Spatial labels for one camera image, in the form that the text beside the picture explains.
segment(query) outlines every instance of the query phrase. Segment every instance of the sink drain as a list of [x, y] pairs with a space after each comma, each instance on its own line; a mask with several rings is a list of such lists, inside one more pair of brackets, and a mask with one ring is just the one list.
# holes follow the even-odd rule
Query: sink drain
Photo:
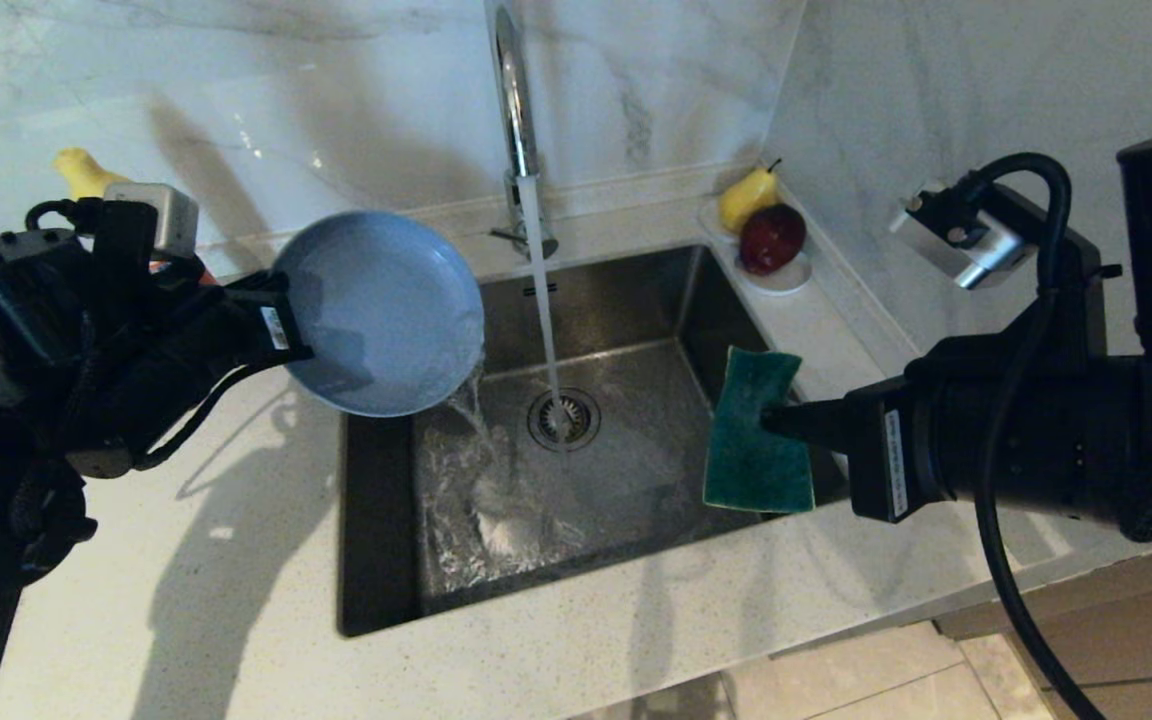
[[526, 430], [531, 433], [531, 439], [545, 450], [559, 450], [558, 432], [563, 424], [561, 419], [566, 416], [567, 432], [562, 441], [567, 450], [579, 450], [593, 442], [602, 419], [594, 399], [574, 387], [559, 389], [558, 397], [560, 407], [554, 406], [553, 393], [548, 391], [532, 401], [531, 409], [526, 410]]

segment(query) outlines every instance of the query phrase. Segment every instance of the yellow pear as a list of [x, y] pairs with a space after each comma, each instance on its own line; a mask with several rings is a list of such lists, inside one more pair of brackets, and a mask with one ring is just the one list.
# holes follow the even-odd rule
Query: yellow pear
[[132, 182], [100, 167], [100, 164], [82, 147], [65, 147], [56, 152], [56, 159], [51, 161], [69, 183], [69, 197], [104, 197], [105, 188], [115, 182]]
[[776, 160], [767, 169], [755, 168], [718, 197], [718, 219], [727, 232], [740, 234], [750, 215], [781, 200], [776, 196], [776, 176], [772, 174], [780, 164]]

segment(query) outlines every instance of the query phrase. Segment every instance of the stainless steel sink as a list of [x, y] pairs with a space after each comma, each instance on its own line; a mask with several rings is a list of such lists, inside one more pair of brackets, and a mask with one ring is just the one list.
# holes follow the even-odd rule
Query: stainless steel sink
[[[484, 285], [483, 302], [477, 402], [464, 388], [412, 418], [343, 423], [343, 634], [766, 520], [700, 501], [728, 347], [767, 350], [705, 247], [550, 273], [561, 411], [531, 279]], [[827, 455], [813, 470], [818, 502], [846, 497]]]

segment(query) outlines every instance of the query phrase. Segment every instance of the frying pan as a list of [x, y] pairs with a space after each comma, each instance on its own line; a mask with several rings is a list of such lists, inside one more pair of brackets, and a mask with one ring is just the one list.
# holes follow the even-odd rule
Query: frying pan
[[274, 270], [313, 359], [288, 365], [326, 404], [370, 418], [419, 414], [483, 357], [483, 297], [452, 243], [391, 213], [311, 223]]

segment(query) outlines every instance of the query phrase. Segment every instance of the chrome faucet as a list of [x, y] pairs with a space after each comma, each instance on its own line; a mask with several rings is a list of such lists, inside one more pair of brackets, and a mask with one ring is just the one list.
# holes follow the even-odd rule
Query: chrome faucet
[[[485, 0], [484, 6], [488, 14], [488, 36], [492, 38], [492, 60], [500, 96], [500, 124], [503, 124], [503, 139], [509, 154], [509, 169], [503, 175], [509, 225], [494, 228], [492, 234], [513, 242], [515, 250], [526, 256], [526, 227], [522, 219], [518, 179], [536, 176], [538, 191], [540, 187], [540, 161], [536, 158], [536, 132], [531, 127], [531, 96], [526, 93], [526, 74], [511, 0]], [[540, 228], [544, 236], [541, 253], [550, 258], [558, 250], [558, 241], [544, 222], [544, 211]]]

